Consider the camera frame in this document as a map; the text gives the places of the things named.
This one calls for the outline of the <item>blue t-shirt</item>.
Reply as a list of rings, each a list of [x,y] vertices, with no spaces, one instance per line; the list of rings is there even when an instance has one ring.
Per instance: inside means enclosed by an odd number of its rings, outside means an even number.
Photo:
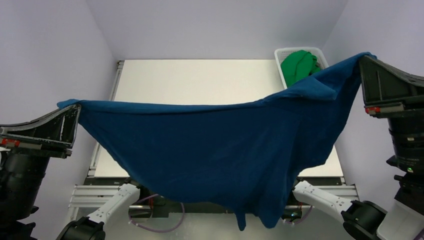
[[[326,163],[361,84],[362,52],[247,103],[170,105],[69,99],[78,122],[138,183],[276,226],[301,171]]]

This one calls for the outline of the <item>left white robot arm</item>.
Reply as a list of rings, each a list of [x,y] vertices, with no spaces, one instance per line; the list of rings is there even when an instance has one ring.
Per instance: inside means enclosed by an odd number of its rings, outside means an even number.
[[[36,224],[22,220],[34,214],[35,200],[51,158],[72,153],[81,106],[56,109],[37,119],[0,127],[0,237],[30,240]],[[139,199],[140,188],[127,181],[104,205],[68,223],[60,240],[103,240],[119,212],[127,213]]]

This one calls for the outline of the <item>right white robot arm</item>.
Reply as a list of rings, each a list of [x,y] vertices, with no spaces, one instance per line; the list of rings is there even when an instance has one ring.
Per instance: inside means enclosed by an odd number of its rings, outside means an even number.
[[[421,240],[424,237],[424,79],[371,56],[359,59],[364,108],[387,119],[394,155],[404,172],[389,211],[370,201],[343,198],[297,179],[294,197],[339,221],[356,240]]]

